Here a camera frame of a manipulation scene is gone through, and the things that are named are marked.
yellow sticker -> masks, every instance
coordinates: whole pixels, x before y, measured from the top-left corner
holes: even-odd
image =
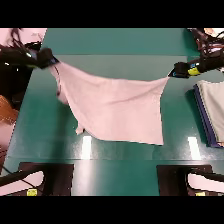
[[[188,70],[188,73],[190,74],[190,75],[199,75],[200,74],[200,72],[198,71],[198,69],[195,67],[195,68],[191,68],[191,69],[189,69]]]
[[[27,196],[37,196],[37,189],[29,189],[27,191]]]
[[[205,196],[205,192],[198,192],[196,193],[196,196]]]

table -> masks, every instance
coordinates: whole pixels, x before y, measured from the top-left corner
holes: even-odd
[[[183,28],[49,28],[44,46],[89,73],[138,80],[165,77],[174,63],[198,55]],[[55,79],[48,69],[35,70],[5,166],[16,171],[26,161],[74,163],[72,195],[158,195],[158,164],[211,164],[214,172],[224,174],[224,151],[206,146],[192,91],[201,79],[220,82],[223,74],[212,71],[168,81],[161,98],[164,145],[156,146],[100,141],[88,133],[77,136],[77,121],[56,98]],[[88,155],[85,147],[90,147]]]

folded cloth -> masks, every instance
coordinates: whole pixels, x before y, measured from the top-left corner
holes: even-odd
[[[169,79],[135,81],[88,74],[63,62],[50,68],[59,97],[85,129],[108,141],[163,145],[160,97]]]
[[[216,141],[224,142],[224,82],[197,82],[200,96],[214,130]]]
[[[204,126],[204,130],[205,130],[205,134],[207,137],[207,141],[208,141],[208,145],[210,147],[214,147],[214,148],[223,148],[222,146],[220,146],[215,138],[215,133],[212,129],[212,126],[210,124],[210,121],[208,119],[208,116],[206,114],[201,96],[200,96],[200,91],[197,85],[194,85],[194,94],[195,94],[195,98],[196,98],[196,102],[198,105],[198,109],[201,115],[201,119],[202,119],[202,123]]]

dark blue cloth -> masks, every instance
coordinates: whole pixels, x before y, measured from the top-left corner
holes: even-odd
[[[215,137],[215,133],[213,131],[213,128],[211,126],[211,123],[209,121],[208,115],[206,113],[206,110],[204,108],[204,104],[203,101],[201,99],[201,95],[200,95],[200,91],[197,85],[194,85],[194,94],[195,94],[195,98],[198,104],[198,109],[201,115],[201,119],[202,119],[202,123],[204,126],[204,130],[205,130],[205,134],[207,137],[207,141],[210,147],[214,147],[214,148],[223,148],[222,146],[220,146],[217,141],[216,141],[216,137]]]

green table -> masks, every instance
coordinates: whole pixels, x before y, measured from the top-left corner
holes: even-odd
[[[175,62],[198,55],[184,29],[48,29],[44,46],[92,74],[138,80],[165,77]],[[220,82],[223,74],[168,81],[161,98],[163,146],[92,138],[90,160],[83,160],[88,133],[76,136],[77,121],[57,100],[55,79],[48,69],[35,70],[5,166],[16,171],[25,161],[74,163],[72,195],[158,195],[158,164],[211,164],[224,174],[224,151],[206,146],[192,91],[201,79]]]

